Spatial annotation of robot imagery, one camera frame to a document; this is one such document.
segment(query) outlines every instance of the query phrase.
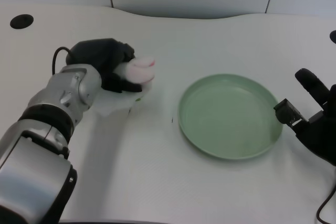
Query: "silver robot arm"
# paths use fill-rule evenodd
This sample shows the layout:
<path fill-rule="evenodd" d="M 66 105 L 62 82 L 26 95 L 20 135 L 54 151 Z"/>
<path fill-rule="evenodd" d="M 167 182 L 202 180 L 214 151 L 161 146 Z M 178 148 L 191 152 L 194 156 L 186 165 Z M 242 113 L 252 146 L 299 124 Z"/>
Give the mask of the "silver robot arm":
<path fill-rule="evenodd" d="M 101 88 L 91 65 L 64 67 L 0 140 L 0 223 L 58 223 L 77 181 L 68 144 Z"/>

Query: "black cable grommet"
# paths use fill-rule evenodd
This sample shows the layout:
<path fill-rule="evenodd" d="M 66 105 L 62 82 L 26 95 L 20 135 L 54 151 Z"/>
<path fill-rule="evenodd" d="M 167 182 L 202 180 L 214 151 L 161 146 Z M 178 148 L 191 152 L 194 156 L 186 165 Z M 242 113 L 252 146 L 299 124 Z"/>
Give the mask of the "black cable grommet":
<path fill-rule="evenodd" d="M 24 29 L 30 26 L 34 21 L 32 15 L 29 14 L 21 14 L 16 16 L 10 21 L 11 28 L 14 29 Z"/>

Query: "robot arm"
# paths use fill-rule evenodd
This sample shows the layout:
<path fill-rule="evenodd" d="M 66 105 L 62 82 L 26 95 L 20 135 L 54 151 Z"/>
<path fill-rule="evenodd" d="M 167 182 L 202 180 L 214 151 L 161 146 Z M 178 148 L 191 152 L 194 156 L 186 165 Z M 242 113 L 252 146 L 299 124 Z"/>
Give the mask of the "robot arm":
<path fill-rule="evenodd" d="M 0 223 L 55 224 L 77 181 L 68 144 L 101 88 L 141 92 L 154 62 L 135 60 L 134 49 L 112 38 L 81 41 L 67 66 L 29 102 L 0 140 Z M 116 72 L 124 66 L 124 73 Z"/>
<path fill-rule="evenodd" d="M 91 65 L 64 67 L 0 140 L 0 223 L 58 223 L 77 181 L 68 144 L 101 88 Z"/>

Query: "black hole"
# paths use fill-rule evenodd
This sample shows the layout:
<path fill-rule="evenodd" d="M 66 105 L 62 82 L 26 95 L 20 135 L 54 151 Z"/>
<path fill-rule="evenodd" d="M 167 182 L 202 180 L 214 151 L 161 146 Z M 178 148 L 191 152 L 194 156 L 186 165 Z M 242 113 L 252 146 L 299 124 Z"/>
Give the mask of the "black hole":
<path fill-rule="evenodd" d="M 32 15 L 21 14 L 10 21 L 10 26 L 14 29 L 23 29 L 30 26 L 34 21 Z"/>
<path fill-rule="evenodd" d="M 330 39 L 336 44 L 336 30 L 330 33 Z"/>

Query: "robotic hand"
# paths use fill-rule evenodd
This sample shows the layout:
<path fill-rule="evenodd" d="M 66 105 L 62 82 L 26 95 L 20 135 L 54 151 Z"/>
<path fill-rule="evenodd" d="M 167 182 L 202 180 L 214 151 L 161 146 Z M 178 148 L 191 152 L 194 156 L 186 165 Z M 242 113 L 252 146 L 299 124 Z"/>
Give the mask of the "robotic hand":
<path fill-rule="evenodd" d="M 149 68 L 154 62 L 135 61 L 134 50 L 114 39 L 83 41 L 66 50 L 67 66 L 0 140 L 1 224 L 58 223 L 77 181 L 68 144 L 84 111 L 101 87 L 141 92 L 142 83 L 154 77 Z"/>
<path fill-rule="evenodd" d="M 284 99 L 274 107 L 276 117 L 280 123 L 291 127 L 305 147 L 336 166 L 336 84 L 329 91 L 315 74 L 304 68 L 299 70 L 295 77 L 322 110 L 306 120 L 287 99 Z M 321 223 L 329 224 L 320 218 L 320 212 L 335 192 L 336 185 L 316 213 Z"/>

